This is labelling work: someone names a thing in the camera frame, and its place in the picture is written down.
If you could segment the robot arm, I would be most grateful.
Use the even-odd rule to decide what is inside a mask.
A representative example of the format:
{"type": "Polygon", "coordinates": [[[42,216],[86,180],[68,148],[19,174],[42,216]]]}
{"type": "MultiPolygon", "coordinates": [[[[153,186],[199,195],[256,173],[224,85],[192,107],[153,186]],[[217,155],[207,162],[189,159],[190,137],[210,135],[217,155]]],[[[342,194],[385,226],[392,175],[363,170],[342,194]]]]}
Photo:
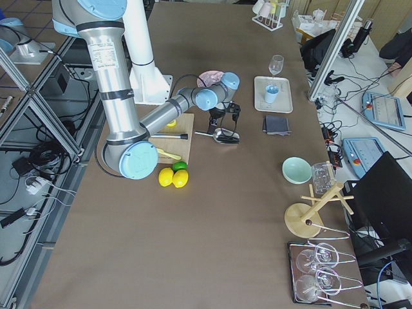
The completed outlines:
{"type": "Polygon", "coordinates": [[[150,175],[158,152],[149,137],[192,106],[225,108],[239,77],[223,74],[209,87],[183,88],[143,119],[135,104],[166,91],[167,81],[154,64],[142,1],[53,1],[57,32],[85,40],[109,125],[102,150],[104,163],[125,178],[150,175]]]}

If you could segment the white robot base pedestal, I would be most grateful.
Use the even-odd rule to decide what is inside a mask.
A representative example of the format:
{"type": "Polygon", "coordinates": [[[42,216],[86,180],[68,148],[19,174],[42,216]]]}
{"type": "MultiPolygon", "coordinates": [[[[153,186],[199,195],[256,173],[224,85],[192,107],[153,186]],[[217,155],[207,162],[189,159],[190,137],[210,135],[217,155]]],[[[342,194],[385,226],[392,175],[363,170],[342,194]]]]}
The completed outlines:
{"type": "Polygon", "coordinates": [[[173,78],[156,67],[143,2],[128,1],[122,19],[132,64],[129,80],[135,103],[161,105],[169,97],[173,78]]]}

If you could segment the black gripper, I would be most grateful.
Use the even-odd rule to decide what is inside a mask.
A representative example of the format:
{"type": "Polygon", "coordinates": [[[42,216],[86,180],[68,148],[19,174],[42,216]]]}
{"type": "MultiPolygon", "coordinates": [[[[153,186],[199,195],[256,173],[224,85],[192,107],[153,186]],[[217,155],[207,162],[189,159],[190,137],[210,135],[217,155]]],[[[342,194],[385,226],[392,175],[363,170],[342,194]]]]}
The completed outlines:
{"type": "Polygon", "coordinates": [[[209,110],[209,126],[207,129],[208,134],[213,134],[218,127],[218,119],[223,118],[227,113],[232,115],[234,121],[234,129],[232,130],[231,137],[238,137],[237,124],[239,114],[241,112],[240,105],[234,102],[222,102],[218,107],[209,110]]]}

